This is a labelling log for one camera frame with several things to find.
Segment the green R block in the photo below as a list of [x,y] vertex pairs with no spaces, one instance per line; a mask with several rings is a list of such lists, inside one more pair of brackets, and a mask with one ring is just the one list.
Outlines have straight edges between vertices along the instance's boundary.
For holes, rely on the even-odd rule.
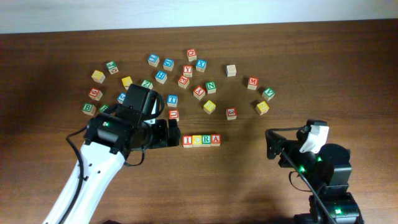
[[211,135],[204,134],[201,136],[201,146],[202,147],[211,147]]

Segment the yellow C block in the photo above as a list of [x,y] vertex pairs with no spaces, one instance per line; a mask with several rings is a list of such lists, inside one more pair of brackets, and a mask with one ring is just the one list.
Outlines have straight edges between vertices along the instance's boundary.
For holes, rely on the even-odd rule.
[[201,147],[202,146],[202,135],[193,135],[192,136],[192,146],[193,147]]

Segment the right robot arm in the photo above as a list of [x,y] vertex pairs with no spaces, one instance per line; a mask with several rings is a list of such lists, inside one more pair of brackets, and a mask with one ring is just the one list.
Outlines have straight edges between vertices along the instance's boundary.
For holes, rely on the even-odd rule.
[[294,223],[362,224],[363,216],[348,192],[352,166],[350,150],[327,144],[327,122],[309,119],[305,126],[265,131],[267,158],[293,168],[308,187],[310,211],[296,214]]

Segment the red I block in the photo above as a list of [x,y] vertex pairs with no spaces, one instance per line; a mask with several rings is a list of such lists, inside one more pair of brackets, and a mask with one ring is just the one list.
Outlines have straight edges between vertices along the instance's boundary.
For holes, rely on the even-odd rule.
[[193,136],[183,136],[183,147],[193,147]]

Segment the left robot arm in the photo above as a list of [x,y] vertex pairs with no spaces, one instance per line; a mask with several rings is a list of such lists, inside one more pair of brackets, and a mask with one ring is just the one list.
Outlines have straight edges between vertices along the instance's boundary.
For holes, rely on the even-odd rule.
[[45,223],[89,223],[106,188],[131,152],[146,157],[149,149],[179,145],[181,132],[175,119],[160,119],[165,108],[161,94],[131,85],[122,103],[106,108],[81,128],[83,144],[77,148],[74,169]]

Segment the red A block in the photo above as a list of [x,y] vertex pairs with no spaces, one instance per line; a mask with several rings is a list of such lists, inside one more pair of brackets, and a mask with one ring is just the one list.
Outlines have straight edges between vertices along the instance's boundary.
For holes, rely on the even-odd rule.
[[220,146],[221,145],[221,135],[220,134],[212,134],[211,135],[211,145],[212,146]]

